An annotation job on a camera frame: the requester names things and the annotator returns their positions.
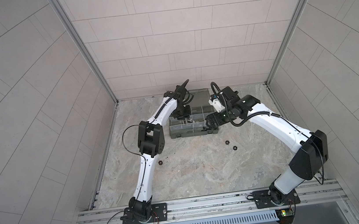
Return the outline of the grey compartment organizer box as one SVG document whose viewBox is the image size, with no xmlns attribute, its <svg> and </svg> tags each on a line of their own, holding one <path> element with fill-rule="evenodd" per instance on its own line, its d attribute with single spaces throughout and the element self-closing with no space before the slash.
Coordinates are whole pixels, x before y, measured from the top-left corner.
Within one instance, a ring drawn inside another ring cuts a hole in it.
<svg viewBox="0 0 359 224">
<path fill-rule="evenodd" d="M 169 118 L 171 139 L 217 134 L 218 129 L 206 125 L 206 117 L 215 112 L 209 104 L 209 90 L 198 89 L 190 91 L 189 94 L 193 99 L 186 104 L 185 116 L 176 117 L 179 114 L 172 113 Z"/>
</svg>

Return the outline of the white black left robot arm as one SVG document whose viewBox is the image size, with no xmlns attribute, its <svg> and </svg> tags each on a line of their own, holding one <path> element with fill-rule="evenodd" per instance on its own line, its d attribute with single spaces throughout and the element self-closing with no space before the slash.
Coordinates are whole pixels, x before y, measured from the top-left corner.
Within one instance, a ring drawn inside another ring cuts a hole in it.
<svg viewBox="0 0 359 224">
<path fill-rule="evenodd" d="M 157 163 L 157 157 L 165 147 L 164 126 L 171 114 L 177 118 L 190 115 L 191 97 L 187 95 L 186 80 L 176 86 L 174 91 L 167 91 L 157 111 L 147 120 L 141 121 L 138 127 L 138 152 L 140 157 L 140 172 L 133 197 L 129 200 L 129 208 L 134 219 L 148 222 L 152 216 L 152 181 Z"/>
</svg>

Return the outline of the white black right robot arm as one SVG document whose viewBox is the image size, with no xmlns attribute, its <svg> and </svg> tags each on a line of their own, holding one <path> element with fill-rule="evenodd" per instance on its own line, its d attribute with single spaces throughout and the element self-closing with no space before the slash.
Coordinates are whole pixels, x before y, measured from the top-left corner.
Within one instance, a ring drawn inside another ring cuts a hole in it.
<svg viewBox="0 0 359 224">
<path fill-rule="evenodd" d="M 211 83 L 211 88 L 213 94 L 209 104 L 215 112 L 206 117 L 207 127 L 218 129 L 227 123 L 242 127 L 248 122 L 254 123 L 281 140 L 295 154 L 288 168 L 269 186 L 265 198 L 272 204 L 286 204 L 287 196 L 297 186 L 314 179 L 317 173 L 325 173 L 328 142 L 324 132 L 312 132 L 290 122 L 251 95 L 240 97 L 237 91 L 230 87 L 220 89 L 215 82 Z"/>
</svg>

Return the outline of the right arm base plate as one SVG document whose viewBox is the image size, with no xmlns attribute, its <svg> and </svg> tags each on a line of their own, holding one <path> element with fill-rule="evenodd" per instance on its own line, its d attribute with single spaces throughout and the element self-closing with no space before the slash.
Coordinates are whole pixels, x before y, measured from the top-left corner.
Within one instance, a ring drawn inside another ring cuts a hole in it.
<svg viewBox="0 0 359 224">
<path fill-rule="evenodd" d="M 249 194 L 246 199 L 255 202 L 258 209 L 301 203 L 300 197 L 295 189 L 288 194 L 282 194 L 278 191 L 273 192 L 271 190 L 258 190 Z"/>
</svg>

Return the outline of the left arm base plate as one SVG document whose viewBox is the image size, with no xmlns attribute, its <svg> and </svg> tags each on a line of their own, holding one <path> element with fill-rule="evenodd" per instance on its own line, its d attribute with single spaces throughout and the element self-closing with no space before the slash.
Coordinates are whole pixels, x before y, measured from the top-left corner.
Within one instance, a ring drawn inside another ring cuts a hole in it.
<svg viewBox="0 0 359 224">
<path fill-rule="evenodd" d="M 147 206 L 144 210 L 132 209 L 124 210 L 120 218 L 122 224 L 147 224 L 156 221 L 167 221 L 167 203 L 159 203 Z"/>
</svg>

